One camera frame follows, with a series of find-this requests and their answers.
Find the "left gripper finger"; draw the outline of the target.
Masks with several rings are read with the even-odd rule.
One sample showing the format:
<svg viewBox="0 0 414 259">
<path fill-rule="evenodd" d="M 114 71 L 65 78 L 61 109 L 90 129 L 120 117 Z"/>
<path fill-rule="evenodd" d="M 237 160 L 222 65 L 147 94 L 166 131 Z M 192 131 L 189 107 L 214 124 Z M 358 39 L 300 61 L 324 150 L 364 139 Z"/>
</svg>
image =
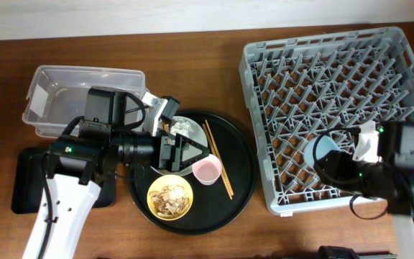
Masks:
<svg viewBox="0 0 414 259">
<path fill-rule="evenodd" d="M 172 171 L 173 172 L 178 172 L 178 171 L 182 171 L 185 168 L 188 168 L 190 166 L 192 166 L 192 164 L 204 159 L 208 157 L 208 154 L 200 154 L 197 155 L 195 157 L 192 157 L 188 160 L 182 161 L 181 158 L 176 158 L 173 162 L 172 162 Z"/>
<path fill-rule="evenodd" d="M 202 144 L 190 139 L 189 137 L 181 135 L 181 134 L 176 134 L 176 136 L 175 136 L 175 145 L 177 147 L 180 147 L 180 148 L 184 148 L 186 145 L 190 145 L 190 146 L 193 146 L 194 148 L 200 150 L 203 155 L 208 155 L 209 154 L 209 148 L 208 147 L 206 147 L 205 145 L 202 145 Z"/>
</svg>

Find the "white napkin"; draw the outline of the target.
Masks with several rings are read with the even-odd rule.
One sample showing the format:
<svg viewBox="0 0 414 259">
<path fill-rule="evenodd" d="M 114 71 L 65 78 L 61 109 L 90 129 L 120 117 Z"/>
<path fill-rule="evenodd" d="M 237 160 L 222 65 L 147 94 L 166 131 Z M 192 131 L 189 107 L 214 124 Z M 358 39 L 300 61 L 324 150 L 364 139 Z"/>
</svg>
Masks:
<svg viewBox="0 0 414 259">
<path fill-rule="evenodd" d="M 191 123 L 189 121 L 186 121 L 186 120 L 178 121 L 178 122 L 174 123 L 173 126 L 170 127 L 170 133 L 172 135 L 179 134 L 179 135 L 189 137 L 189 134 L 193 133 L 193 132 L 194 132 L 194 130 L 191 126 Z"/>
</svg>

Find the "grey round plate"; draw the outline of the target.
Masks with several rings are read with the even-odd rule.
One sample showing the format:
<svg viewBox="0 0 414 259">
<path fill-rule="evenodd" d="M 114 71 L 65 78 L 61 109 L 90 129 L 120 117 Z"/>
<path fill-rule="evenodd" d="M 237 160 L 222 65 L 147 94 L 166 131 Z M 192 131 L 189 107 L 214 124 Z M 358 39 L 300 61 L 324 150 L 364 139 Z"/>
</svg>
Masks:
<svg viewBox="0 0 414 259">
<path fill-rule="evenodd" d="M 205 145 L 207 147 L 208 146 L 207 137 L 206 137 L 205 133 L 203 132 L 203 129 L 199 125 L 199 123 L 195 122 L 194 120 L 192 120 L 188 117 L 174 116 L 172 118 L 171 123 L 170 123 L 170 127 L 173 126 L 174 123 L 176 123 L 178 121 L 181 121 L 181 120 L 186 120 L 186 121 L 189 121 L 191 123 L 191 126 L 192 126 L 194 132 L 189 134 L 189 138 L 196 141 L 196 142 L 198 142 L 198 143 L 200 143 L 200 144 L 202 144 L 202 145 Z M 192 157 L 195 157 L 197 155 L 200 155 L 200 154 L 201 154 L 200 150 L 194 148 L 193 146 L 186 145 L 183 148 L 183 159 L 182 159 L 182 161 L 188 160 L 188 159 L 190 159 Z M 154 171 L 156 171 L 157 173 L 159 173 L 160 175 L 174 174 L 174 175 L 177 175 L 177 176 L 186 176 L 186 175 L 193 172 L 192 166 L 190 166 L 188 168 L 185 168 L 184 170 L 178 171 L 178 172 L 170 172 L 170 171 L 166 171 L 166 170 L 157 170 L 153 167 L 152 167 L 152 169 Z"/>
</svg>

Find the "light blue cup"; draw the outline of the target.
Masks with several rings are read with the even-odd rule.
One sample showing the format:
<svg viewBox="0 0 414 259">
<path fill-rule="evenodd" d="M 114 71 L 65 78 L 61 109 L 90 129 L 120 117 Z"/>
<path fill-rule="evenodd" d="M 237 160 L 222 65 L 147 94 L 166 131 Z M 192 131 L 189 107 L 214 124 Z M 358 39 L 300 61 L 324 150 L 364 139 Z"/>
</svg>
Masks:
<svg viewBox="0 0 414 259">
<path fill-rule="evenodd" d="M 304 162 L 311 168 L 314 166 L 315 163 L 313 158 L 313 148 L 316 143 L 316 140 L 316 137 L 310 140 L 306 144 L 303 152 Z M 334 142 L 332 138 L 323 136 L 316 147 L 317 160 L 320 160 L 322 157 L 326 156 L 332 150 L 341 151 L 341 148 Z"/>
</svg>

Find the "pink plastic cup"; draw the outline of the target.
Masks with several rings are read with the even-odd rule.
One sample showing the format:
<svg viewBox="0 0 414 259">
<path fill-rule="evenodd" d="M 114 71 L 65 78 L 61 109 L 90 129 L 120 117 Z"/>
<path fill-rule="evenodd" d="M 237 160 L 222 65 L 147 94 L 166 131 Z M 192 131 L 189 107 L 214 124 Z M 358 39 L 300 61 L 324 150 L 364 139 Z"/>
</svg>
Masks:
<svg viewBox="0 0 414 259">
<path fill-rule="evenodd" d="M 213 158 L 214 156 L 210 154 L 192 165 L 193 175 L 205 186 L 214 184 L 220 177 L 219 167 Z"/>
</svg>

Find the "yellow bowl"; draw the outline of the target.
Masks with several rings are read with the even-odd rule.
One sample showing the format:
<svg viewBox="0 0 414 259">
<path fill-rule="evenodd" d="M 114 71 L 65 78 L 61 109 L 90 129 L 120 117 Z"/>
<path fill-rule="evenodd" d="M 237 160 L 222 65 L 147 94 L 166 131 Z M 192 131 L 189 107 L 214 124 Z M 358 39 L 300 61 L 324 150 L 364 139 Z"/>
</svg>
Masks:
<svg viewBox="0 0 414 259">
<path fill-rule="evenodd" d="M 174 221 L 182 218 L 193 204 L 193 190 L 180 176 L 157 178 L 147 192 L 149 210 L 158 219 Z"/>
</svg>

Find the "wooden chopstick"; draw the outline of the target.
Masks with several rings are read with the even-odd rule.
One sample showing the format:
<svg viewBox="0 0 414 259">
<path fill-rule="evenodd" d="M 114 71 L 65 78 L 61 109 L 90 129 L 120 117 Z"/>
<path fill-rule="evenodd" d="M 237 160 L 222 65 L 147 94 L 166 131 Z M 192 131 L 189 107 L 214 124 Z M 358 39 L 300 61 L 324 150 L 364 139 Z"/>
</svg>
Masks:
<svg viewBox="0 0 414 259">
<path fill-rule="evenodd" d="M 205 128 L 203 127 L 203 125 L 204 125 L 204 123 L 202 124 L 202 128 L 203 128 L 203 131 L 204 131 L 204 133 L 206 134 L 206 130 L 205 130 Z M 211 149 L 211 146 L 210 146 L 210 140 L 208 139 L 208 135 L 206 134 L 206 137 L 207 137 L 207 140 L 208 140 L 208 146 L 210 147 L 210 150 L 211 150 L 211 152 L 212 152 L 212 149 Z M 214 156 L 214 160 L 215 160 L 215 162 L 216 162 L 216 164 L 217 164 L 217 166 L 219 167 L 219 170 L 220 170 L 220 176 L 221 176 L 221 162 L 220 162 L 220 160 L 213 154 L 213 152 L 212 152 L 212 155 Z"/>
<path fill-rule="evenodd" d="M 207 120 L 205 120 L 203 127 L 205 128 L 205 130 L 206 130 L 206 134 L 208 135 L 208 139 L 210 140 L 210 146 L 211 146 L 211 149 L 212 149 L 213 154 L 214 154 L 214 155 L 215 155 L 215 156 L 216 156 L 216 157 L 220 160 L 220 162 L 221 162 L 221 178 L 222 178 L 222 180 L 223 180 L 223 182 L 224 182 L 224 186 L 225 186 L 225 188 L 226 188 L 227 194 L 229 195 L 229 198 L 230 198 L 230 199 L 233 199 L 233 196 L 234 196 L 234 191 L 233 191 L 233 188 L 231 187 L 231 184 L 230 184 L 230 181 L 229 181 L 229 177 L 228 177 L 227 172 L 226 172 L 226 170 L 225 170 L 225 167 L 224 167 L 223 161 L 222 161 L 222 159 L 221 159 L 221 155 L 220 155 L 220 153 L 219 153 L 219 150 L 218 150 L 218 148 L 217 148 L 217 145 L 216 145 L 216 142 L 215 142 L 214 136 L 213 136 L 213 134 L 212 134 L 212 131 L 211 131 L 210 125 L 209 125 L 209 123 L 208 123 L 208 121 L 207 121 Z"/>
</svg>

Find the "brown gold snack wrapper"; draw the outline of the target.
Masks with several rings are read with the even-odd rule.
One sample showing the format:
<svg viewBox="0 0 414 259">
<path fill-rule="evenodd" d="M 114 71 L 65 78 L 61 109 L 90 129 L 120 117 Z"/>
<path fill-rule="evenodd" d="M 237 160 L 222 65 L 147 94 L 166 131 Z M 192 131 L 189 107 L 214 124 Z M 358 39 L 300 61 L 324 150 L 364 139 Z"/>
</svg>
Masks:
<svg viewBox="0 0 414 259">
<path fill-rule="evenodd" d="M 162 128 L 164 129 L 164 131 L 170 132 L 170 124 L 169 123 L 162 122 Z"/>
</svg>

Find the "peanut and rice food scraps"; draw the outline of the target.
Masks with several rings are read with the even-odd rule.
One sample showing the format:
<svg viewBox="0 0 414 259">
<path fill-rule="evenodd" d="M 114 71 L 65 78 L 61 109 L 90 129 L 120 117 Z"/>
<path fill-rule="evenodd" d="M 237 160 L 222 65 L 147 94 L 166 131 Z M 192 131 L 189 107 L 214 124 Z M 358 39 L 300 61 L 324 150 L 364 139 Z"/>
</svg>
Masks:
<svg viewBox="0 0 414 259">
<path fill-rule="evenodd" d="M 181 185 L 166 185 L 149 193 L 156 215 L 165 219 L 180 217 L 188 209 L 190 199 Z"/>
</svg>

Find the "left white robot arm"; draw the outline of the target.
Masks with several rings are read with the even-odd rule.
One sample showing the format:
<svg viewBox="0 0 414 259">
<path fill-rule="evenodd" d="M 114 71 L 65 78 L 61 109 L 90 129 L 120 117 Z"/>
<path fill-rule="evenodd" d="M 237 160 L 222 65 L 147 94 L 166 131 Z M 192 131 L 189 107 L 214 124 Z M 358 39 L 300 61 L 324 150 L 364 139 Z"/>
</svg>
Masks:
<svg viewBox="0 0 414 259">
<path fill-rule="evenodd" d="M 179 103 L 143 101 L 126 91 L 90 88 L 84 115 L 74 118 L 40 161 L 42 198 L 24 258 L 72 258 L 106 177 L 118 164 L 181 171 L 209 149 L 159 127 Z"/>
</svg>

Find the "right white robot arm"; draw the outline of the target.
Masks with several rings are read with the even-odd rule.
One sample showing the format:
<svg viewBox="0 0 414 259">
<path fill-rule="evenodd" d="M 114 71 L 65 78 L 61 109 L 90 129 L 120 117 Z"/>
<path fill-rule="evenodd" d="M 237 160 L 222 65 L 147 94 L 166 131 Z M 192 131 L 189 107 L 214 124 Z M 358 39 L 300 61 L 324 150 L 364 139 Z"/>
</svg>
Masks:
<svg viewBox="0 0 414 259">
<path fill-rule="evenodd" d="M 383 199 L 393 218 L 399 258 L 414 258 L 414 122 L 368 121 L 336 127 L 355 136 L 352 154 L 323 131 L 305 146 L 303 159 L 327 185 L 353 195 Z"/>
</svg>

